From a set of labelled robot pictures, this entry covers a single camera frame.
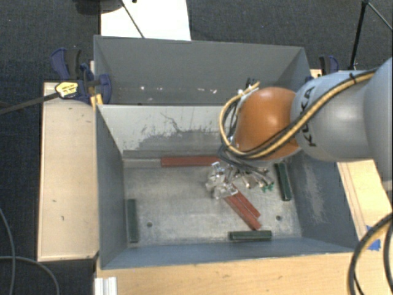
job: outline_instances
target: orange ball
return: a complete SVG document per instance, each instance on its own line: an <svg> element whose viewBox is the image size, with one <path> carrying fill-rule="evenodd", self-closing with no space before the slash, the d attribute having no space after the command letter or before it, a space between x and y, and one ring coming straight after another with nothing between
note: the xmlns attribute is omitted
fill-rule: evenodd
<svg viewBox="0 0 393 295"><path fill-rule="evenodd" d="M266 87L251 93L239 110L235 146L240 151L250 151L288 126L295 95L295 92L280 87ZM298 147L293 138L266 159L288 156Z"/></svg>

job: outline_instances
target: gray bin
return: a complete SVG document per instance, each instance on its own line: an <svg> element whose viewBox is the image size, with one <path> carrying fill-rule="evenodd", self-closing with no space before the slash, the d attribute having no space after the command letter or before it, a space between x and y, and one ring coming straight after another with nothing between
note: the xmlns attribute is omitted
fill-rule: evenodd
<svg viewBox="0 0 393 295"><path fill-rule="evenodd" d="M99 254L103 269L238 261L351 251L357 243L334 163L289 158L294 198L283 202L273 163L271 192L241 188L261 212L270 242L233 243L247 230L206 191L209 168L162 168L164 156L214 155L218 114L248 77L299 89L309 76L301 47L95 36L96 75L113 97L98 106ZM135 199L139 241L129 243L126 200Z"/></svg>

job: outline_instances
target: cable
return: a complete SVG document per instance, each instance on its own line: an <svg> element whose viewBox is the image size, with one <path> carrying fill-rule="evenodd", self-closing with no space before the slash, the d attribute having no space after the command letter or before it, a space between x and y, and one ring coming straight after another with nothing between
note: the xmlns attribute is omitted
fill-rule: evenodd
<svg viewBox="0 0 393 295"><path fill-rule="evenodd" d="M354 272L354 280L355 280L356 288L357 288L357 290L359 291L360 295L365 295L365 294L363 293L362 288L360 287L359 281L357 280L356 272Z"/></svg>
<svg viewBox="0 0 393 295"><path fill-rule="evenodd" d="M225 136L224 114L226 112L226 109L233 102L238 101L243 95L249 93L253 89L256 89L259 85L259 82L257 82L252 87L245 90L243 93L240 93L237 96L234 96L232 99L230 99L221 110L220 118L219 118L219 126L220 126L220 134L223 143L226 145L226 147L228 147L228 150L232 154L240 158L256 159L256 158L269 156L270 154L277 151L279 148L283 147L287 142L289 142L289 140L292 139L295 136L295 134L298 133L298 131L307 123L307 121L309 121L318 112L318 110L320 110L320 108L323 107L329 100L331 100L333 97L335 97L342 91L352 87L353 85L369 80L374 75L374 72L375 70L367 71L365 73L358 74L355 77L350 77L349 79L346 79L343 82L340 82L339 84L331 88L328 92L321 95L316 101L314 101L289 126L287 126L284 130L279 132L276 138L271 137L268 141L263 142L261 145L255 147L254 149L248 150L246 152L242 152L239 149L235 148L233 145L231 145L228 138Z"/></svg>
<svg viewBox="0 0 393 295"><path fill-rule="evenodd" d="M1 261L1 260L11 260L11 259L13 259L12 256L0 256L0 261ZM29 258L24 258L24 257L19 257L19 256L17 256L17 257L15 257L15 259L18 260L18 261L22 261L22 262L27 262L27 263L30 263L30 264L34 264L34 265L38 266L40 269L42 269L43 271L45 271L45 272L50 276L50 278L52 279L53 284L55 284L55 287L56 287L56 294L57 294L57 295L60 295L59 283L58 283L56 277L54 276L54 274L52 273L52 271L51 271L48 267L46 267L45 265L41 264L41 263L38 262L38 261L29 259Z"/></svg>
<svg viewBox="0 0 393 295"><path fill-rule="evenodd" d="M389 222L392 222L393 213L385 216L383 219L378 221L368 232L364 235L361 241L357 244L354 253L352 255L351 263L349 265L349 272L348 272L348 285L349 285L349 292L351 295L356 295L355 287L354 287L354 280L355 280L355 268L357 264L357 260L362 252L362 250L370 243L372 240L372 236L374 236L379 230L381 230L385 225Z"/></svg>
<svg viewBox="0 0 393 295"><path fill-rule="evenodd" d="M383 266L385 268L387 283L389 284L389 287L390 287L392 294L393 294L393 278L392 278L391 265L390 265L390 261L389 261L389 252L390 252L390 246L391 246L391 240L392 240L392 232L393 232L393 222L391 222L391 225L389 226L389 230L386 233L385 242L383 245Z"/></svg>
<svg viewBox="0 0 393 295"><path fill-rule="evenodd" d="M2 109L0 109L0 115L8 114L9 112L12 112L12 111L18 111L20 109L30 107L30 106L33 106L36 104L42 104L46 101L54 100L55 98L58 98L58 97L59 97L59 94L56 92L56 93L52 93L52 94L49 94L49 95L46 95L43 97L39 97L39 98L35 98L33 100L26 101L24 103L20 103L17 105L2 108Z"/></svg>
<svg viewBox="0 0 393 295"><path fill-rule="evenodd" d="M139 29L138 25L135 23L134 18L133 18L132 15L130 14L130 11L128 11L128 9L127 9L127 7L125 6L125 3L123 2L123 0L119 0L119 1L120 1L120 3L122 4L123 8L125 9L125 12L127 12L129 18L130 18L131 21L133 22L133 24L134 24L136 30L138 31L139 35L141 35L141 37L142 37L143 39L145 39L145 36L143 36L143 34L142 34L141 30Z"/></svg>
<svg viewBox="0 0 393 295"><path fill-rule="evenodd" d="M14 292L15 271L16 271L16 268L17 268L16 254L15 254L15 245L14 245L14 239L12 238L11 229L10 229L10 227L8 225L7 219L4 216L4 213L2 212L1 208L0 208L0 216L2 218L2 222L3 222L4 226L6 227L6 231L7 231L8 238L10 240L10 246L11 246L12 276L11 276L11 284L10 284L9 294L12 295L12 293Z"/></svg>
<svg viewBox="0 0 393 295"><path fill-rule="evenodd" d="M393 31L392 26L387 22L387 20L382 16L382 14L369 2L368 6L371 8L372 11L374 11L375 14L377 14L377 16L382 20L382 22L385 23L385 25L391 30Z"/></svg>
<svg viewBox="0 0 393 295"><path fill-rule="evenodd" d="M56 287L56 294L60 295L60 287L59 287L59 283L57 282L56 277L54 276L54 274L52 273L51 270L49 270L46 266L44 266L43 264L32 260L32 259L28 259L28 258L24 258L24 257L19 257L16 256L15 254L15 244L14 244L14 239L12 238L12 233L11 233L11 229L8 225L7 219L4 216L4 213L2 212L1 208L0 208L0 216L2 218L3 224L6 227L6 231L8 234L8 238L10 240L10 245L11 245L11 256L0 256L0 261L1 260L12 260L12 277L11 277L11 284L10 284L10 291L9 294L12 295L14 293L14 286L15 286L15 271L16 271L16 260L18 261L23 261L23 262L28 262L31 264L34 264L38 267L40 267L42 270L44 270L52 279L53 283L55 284Z"/></svg>

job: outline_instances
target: bin floor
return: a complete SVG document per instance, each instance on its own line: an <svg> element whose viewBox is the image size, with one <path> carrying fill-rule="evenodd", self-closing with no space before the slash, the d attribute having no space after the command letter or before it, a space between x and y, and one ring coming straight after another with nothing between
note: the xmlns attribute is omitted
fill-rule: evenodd
<svg viewBox="0 0 393 295"><path fill-rule="evenodd" d="M136 199L139 242L129 247L228 241L228 232L249 230L224 200L205 188L210 167L124 168L125 198ZM273 237L301 237L292 199L281 200L276 175L272 191L240 191L259 210L261 230Z"/></svg>

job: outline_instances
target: dark carpet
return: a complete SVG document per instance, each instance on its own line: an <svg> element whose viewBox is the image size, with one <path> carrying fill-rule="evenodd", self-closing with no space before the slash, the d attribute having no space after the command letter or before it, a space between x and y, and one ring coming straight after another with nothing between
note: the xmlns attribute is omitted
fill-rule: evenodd
<svg viewBox="0 0 393 295"><path fill-rule="evenodd" d="M392 23L393 0L370 0ZM334 55L341 68L351 57L360 0L187 0L194 40L297 45L310 67ZM88 0L0 0L0 101L16 104L38 97L59 47L82 49L93 58L99 33L99 4ZM392 56L392 32L370 10L359 41L357 69L373 68ZM40 164L40 106L0 116L0 208L14 235L16 254L35 258ZM9 256L0 224L0 256ZM49 264L61 294L91 294L92 261ZM0 262L0 295L8 294L11 264ZM17 265L14 294L54 294L48 276Z"/></svg>

